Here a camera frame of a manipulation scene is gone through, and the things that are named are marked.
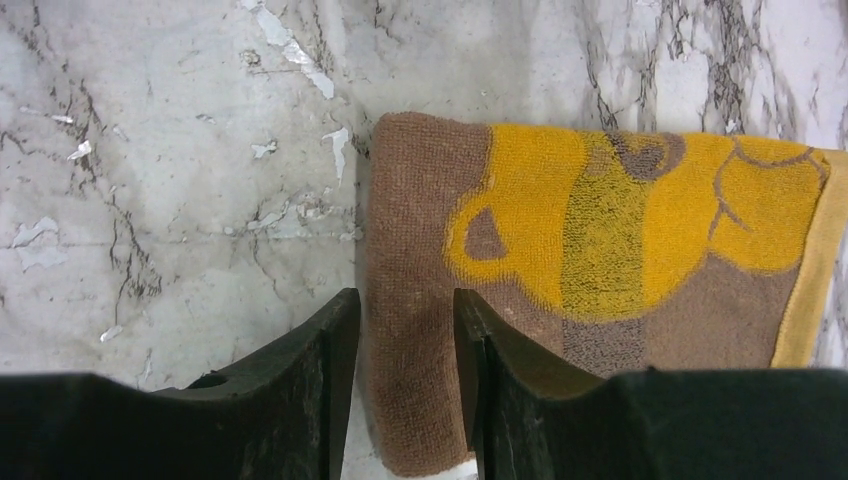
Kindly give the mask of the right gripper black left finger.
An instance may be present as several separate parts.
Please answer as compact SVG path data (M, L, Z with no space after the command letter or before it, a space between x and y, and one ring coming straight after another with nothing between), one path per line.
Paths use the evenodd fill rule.
M361 304L339 291L300 326L183 389L93 373L1 379L5 479L336 479Z

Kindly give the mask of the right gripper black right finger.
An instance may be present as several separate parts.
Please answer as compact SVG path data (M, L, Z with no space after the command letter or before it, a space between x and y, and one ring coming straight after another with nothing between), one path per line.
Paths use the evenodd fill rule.
M843 479L847 375L658 370L608 379L453 295L465 437L483 479Z

